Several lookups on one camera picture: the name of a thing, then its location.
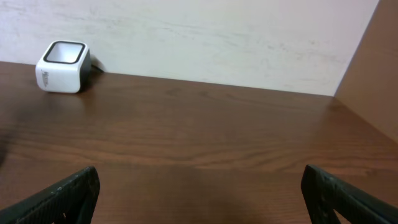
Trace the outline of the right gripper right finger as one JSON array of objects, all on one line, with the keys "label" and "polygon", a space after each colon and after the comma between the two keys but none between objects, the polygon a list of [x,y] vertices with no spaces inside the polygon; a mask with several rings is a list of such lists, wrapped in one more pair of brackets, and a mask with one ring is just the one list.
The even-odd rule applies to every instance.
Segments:
[{"label": "right gripper right finger", "polygon": [[314,165],[305,167],[302,195],[312,223],[397,223],[394,207]]}]

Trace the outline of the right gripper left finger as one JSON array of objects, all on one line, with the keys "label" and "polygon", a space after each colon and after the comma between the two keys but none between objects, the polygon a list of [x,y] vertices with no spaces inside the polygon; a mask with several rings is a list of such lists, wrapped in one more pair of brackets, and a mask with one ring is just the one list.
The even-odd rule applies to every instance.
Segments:
[{"label": "right gripper left finger", "polygon": [[97,170],[89,166],[1,210],[1,223],[90,224],[99,193]]}]

